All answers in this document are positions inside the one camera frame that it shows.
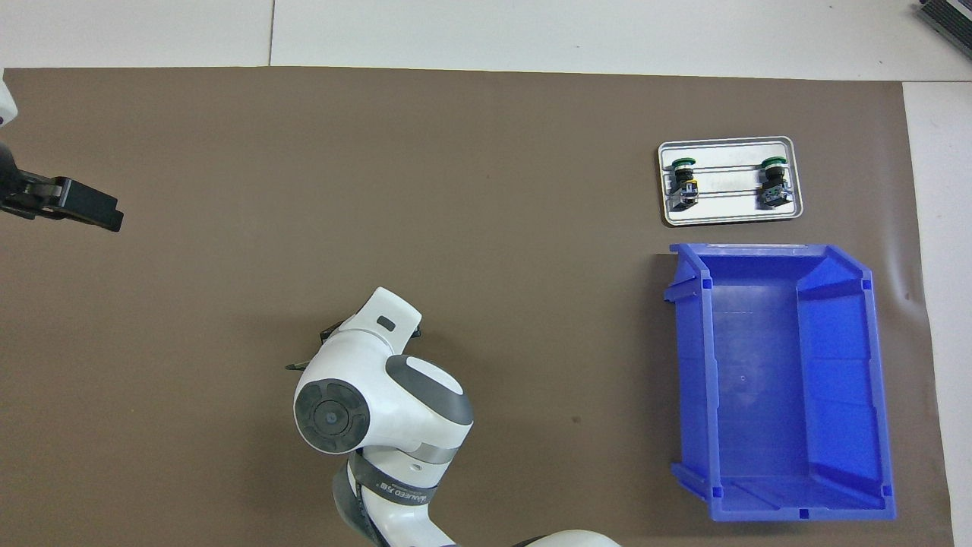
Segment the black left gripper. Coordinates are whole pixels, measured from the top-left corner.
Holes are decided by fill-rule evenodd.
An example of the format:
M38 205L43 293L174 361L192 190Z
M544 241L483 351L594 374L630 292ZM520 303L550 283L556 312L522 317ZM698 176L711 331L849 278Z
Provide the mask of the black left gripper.
M58 219L75 220L111 232L121 231L124 214L118 198L68 177L51 178L17 166L10 148L1 142L1 209L27 220L37 217L37 202L49 202Z

